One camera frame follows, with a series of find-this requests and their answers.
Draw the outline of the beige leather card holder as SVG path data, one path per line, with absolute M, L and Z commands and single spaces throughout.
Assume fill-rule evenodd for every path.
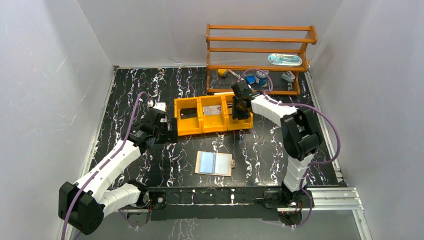
M 198 151 L 196 155 L 196 174 L 231 177 L 235 160 L 229 153 Z

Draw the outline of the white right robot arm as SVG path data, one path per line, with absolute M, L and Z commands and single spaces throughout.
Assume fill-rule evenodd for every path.
M 277 200 L 295 207 L 306 194 L 306 173 L 323 142 L 319 122 L 314 117 L 319 110 L 307 104 L 276 101 L 264 92 L 253 91 L 244 80 L 234 83 L 231 89 L 233 119 L 244 120 L 250 114 L 257 114 L 280 127 L 288 163 Z

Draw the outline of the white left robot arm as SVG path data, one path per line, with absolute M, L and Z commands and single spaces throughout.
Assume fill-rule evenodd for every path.
M 134 205 L 150 204 L 149 188 L 137 180 L 109 190 L 113 181 L 131 163 L 154 145 L 178 140 L 177 119 L 168 119 L 165 111 L 150 108 L 137 122 L 130 121 L 123 139 L 92 170 L 75 183 L 65 182 L 59 189 L 58 217 L 64 221 L 62 235 L 68 225 L 84 235 L 92 234 L 109 214 Z

